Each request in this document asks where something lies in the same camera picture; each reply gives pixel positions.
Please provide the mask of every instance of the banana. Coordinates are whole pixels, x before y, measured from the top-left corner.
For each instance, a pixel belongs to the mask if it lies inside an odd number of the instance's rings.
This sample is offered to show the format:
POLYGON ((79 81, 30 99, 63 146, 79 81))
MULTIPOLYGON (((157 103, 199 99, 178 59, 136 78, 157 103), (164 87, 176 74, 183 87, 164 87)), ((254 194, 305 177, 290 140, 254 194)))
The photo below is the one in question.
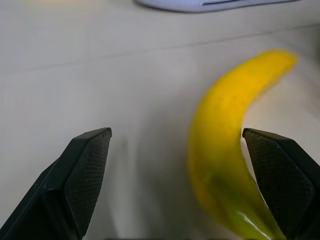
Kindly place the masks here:
POLYGON ((285 239, 242 156, 246 109, 293 68, 296 57, 271 50, 222 76, 200 101, 189 129, 187 166, 200 204, 244 239, 285 239))

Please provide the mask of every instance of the white tabletop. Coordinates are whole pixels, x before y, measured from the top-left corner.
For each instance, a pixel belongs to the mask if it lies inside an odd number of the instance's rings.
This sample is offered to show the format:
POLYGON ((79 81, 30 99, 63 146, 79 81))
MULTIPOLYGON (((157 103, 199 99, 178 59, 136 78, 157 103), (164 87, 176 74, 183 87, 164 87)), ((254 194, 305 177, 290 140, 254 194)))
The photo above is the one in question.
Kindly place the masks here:
POLYGON ((0 226, 73 137, 111 127, 86 239, 237 239, 190 189, 188 126, 219 76, 271 48, 299 63, 243 126, 293 138, 320 163, 319 0, 204 14, 2 0, 0 33, 0 226))

